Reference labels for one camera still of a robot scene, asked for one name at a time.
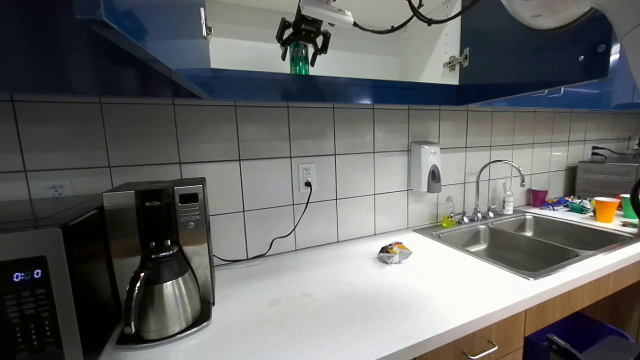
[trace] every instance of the green cup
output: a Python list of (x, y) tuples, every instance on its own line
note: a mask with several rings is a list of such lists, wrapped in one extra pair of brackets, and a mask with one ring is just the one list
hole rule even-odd
[(634, 213), (634, 210), (631, 208), (631, 195), (624, 193), (620, 195), (620, 197), (622, 198), (622, 216), (637, 219), (636, 213)]

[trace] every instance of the wall outlet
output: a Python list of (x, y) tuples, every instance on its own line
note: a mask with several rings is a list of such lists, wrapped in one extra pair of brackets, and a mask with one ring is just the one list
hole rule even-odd
[(74, 194), (71, 180), (57, 180), (38, 184), (40, 197), (59, 197)]
[(316, 165), (311, 164), (299, 164), (298, 165), (298, 184), (300, 186), (301, 193), (309, 192), (309, 188), (305, 186), (305, 181), (311, 181), (314, 189), (317, 190), (318, 184), (316, 182)]

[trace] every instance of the wall-mounted soap dispenser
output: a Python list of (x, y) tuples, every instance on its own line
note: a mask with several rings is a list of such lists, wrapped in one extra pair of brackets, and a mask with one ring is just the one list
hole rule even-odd
[(429, 193), (442, 191), (440, 146), (430, 141), (411, 142), (410, 188)]

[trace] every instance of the double sink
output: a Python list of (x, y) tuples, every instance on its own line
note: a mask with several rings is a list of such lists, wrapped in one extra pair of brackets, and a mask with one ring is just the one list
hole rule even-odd
[(530, 280), (638, 240), (632, 234), (534, 213), (414, 231)]

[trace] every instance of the carafe handle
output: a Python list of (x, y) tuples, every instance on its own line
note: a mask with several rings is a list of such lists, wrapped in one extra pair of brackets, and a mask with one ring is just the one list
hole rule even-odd
[(134, 334), (138, 328), (138, 308), (142, 298), (142, 290), (145, 281), (151, 272), (148, 266), (141, 266), (131, 276), (127, 287), (127, 296), (124, 300), (124, 333)]

